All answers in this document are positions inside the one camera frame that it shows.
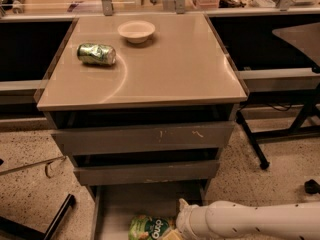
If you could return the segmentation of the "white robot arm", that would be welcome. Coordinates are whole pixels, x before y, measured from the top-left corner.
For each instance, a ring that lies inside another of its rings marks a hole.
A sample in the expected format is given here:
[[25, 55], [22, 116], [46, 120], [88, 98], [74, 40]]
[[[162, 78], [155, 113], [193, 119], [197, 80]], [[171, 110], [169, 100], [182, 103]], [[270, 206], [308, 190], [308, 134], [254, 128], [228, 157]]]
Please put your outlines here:
[[244, 206], [229, 201], [190, 205], [180, 199], [176, 228], [160, 240], [235, 239], [262, 234], [283, 240], [320, 240], [320, 203]]

